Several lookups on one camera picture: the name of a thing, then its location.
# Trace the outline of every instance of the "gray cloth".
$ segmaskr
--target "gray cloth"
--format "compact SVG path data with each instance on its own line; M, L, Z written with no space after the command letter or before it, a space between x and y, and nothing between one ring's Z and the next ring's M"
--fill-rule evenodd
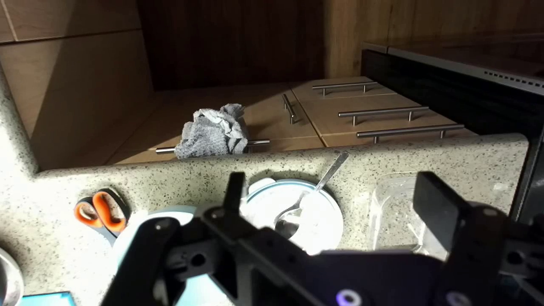
M244 108L227 104L220 111L199 109L186 123L182 142L174 154L179 160L191 157L242 155L249 147Z

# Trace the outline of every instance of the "wooden drawer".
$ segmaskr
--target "wooden drawer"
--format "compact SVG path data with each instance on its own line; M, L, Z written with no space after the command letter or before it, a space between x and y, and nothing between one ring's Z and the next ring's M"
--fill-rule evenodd
M476 137L468 130L448 131L446 138L470 138ZM380 143L410 143L410 142L429 142L437 140L439 133L420 133L420 135L403 135L403 137L383 137ZM342 148L342 147L373 147L373 138L357 138L352 133L344 135L327 135L322 137L327 148Z
M293 108L293 113L298 116L296 123L291 121L286 99ZM245 106L245 123L250 140L295 140L318 137L291 91L278 92Z
M176 155L157 155L155 152L118 152L109 164L159 164L159 162L172 162L177 160Z
M323 103L395 94L391 89L383 87L368 77L313 80L296 86L293 92L301 103Z

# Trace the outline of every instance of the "blue object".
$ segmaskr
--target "blue object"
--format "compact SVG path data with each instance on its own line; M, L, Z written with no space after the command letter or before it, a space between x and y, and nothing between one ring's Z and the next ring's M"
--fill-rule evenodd
M75 306L68 291L24 296L21 306Z

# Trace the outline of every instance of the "wooden panel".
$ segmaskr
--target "wooden panel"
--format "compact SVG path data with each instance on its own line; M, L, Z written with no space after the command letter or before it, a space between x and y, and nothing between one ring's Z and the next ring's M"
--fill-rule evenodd
M288 96L295 113L300 116L300 121L295 125L291 125L289 113L284 108L284 94ZM245 123L250 140L293 140L317 137L293 92L279 92L247 106Z
M361 74L366 46L471 43L544 31L541 0L327 0L327 77Z
M361 74L361 45L388 38L391 0L327 0L327 77Z
M0 65L40 164L79 164L153 96L142 33L4 46Z
M138 128L153 114L155 104L136 104L136 108L128 109L123 118L113 123L108 130L97 133L89 143L99 147L84 147L75 152L70 160L80 165L104 165L109 164L113 155L116 155L123 143L126 143Z
M162 92L160 108L123 143L109 164L162 162L165 155L155 155L155 148L176 147L181 142L184 125L193 121L199 109L220 109L237 103L245 106L245 123L250 140L271 140L271 145L252 147L250 152L289 152L323 148L305 113L303 121L291 126L283 108L281 94L288 92L296 104L288 86L247 86L198 91Z
M0 6L0 43L11 41L14 41L14 33L9 23L9 16L6 14L4 6Z
M4 0L19 41L140 29L136 0Z
M539 0L395 0L391 9L390 46L414 43L471 43L488 35L539 33L544 23Z
M318 150L318 148L323 148L323 143L318 137L313 137L313 138L272 140L271 145L250 147L250 154L301 152L301 150Z
M323 77L323 0L140 0L157 89Z

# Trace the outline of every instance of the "speckled countertop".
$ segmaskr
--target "speckled countertop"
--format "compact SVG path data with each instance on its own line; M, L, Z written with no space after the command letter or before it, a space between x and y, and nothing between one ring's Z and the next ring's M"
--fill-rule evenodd
M74 220L74 205L84 191L114 186L136 216L176 205L220 205L235 171L250 179L317 179L337 155L323 150L38 172L11 99L0 99L0 247L21 264L28 295L72 291L79 305L102 300L113 249ZM509 211L526 154L527 142L517 135L351 150L351 160L330 182L346 216L342 247L369 249L373 189L419 171L436 172L470 201Z

